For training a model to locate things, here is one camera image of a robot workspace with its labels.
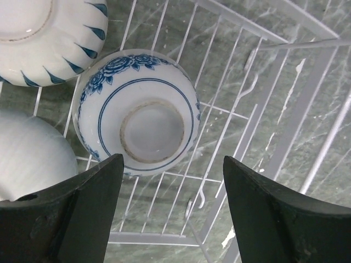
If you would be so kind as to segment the cream bowl blue base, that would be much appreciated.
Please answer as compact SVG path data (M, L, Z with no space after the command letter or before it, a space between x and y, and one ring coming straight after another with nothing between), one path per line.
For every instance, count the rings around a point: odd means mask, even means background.
M106 1L1 1L1 82L47 87L84 72L108 27Z

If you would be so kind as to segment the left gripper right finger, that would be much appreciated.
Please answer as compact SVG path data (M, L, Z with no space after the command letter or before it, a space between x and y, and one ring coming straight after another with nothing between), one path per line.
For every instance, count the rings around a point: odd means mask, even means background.
M242 262L350 262L350 208L303 195L225 156Z

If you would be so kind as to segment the plain white bowl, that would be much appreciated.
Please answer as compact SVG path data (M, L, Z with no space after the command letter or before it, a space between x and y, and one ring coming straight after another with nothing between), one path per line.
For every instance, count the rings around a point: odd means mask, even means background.
M53 126L25 112L1 110L2 201L15 201L77 174L76 155Z

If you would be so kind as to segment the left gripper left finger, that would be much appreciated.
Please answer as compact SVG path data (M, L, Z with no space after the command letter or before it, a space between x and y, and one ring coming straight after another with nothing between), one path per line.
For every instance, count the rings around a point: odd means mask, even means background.
M16 201L1 202L1 262L103 262L122 185L114 154Z

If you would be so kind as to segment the blue floral bowl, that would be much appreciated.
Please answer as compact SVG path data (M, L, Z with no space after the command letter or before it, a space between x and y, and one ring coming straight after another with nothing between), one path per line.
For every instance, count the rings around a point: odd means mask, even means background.
M119 153L128 176L178 164L194 145L200 102L185 70L146 49L107 55L83 72L72 121L86 151L101 162Z

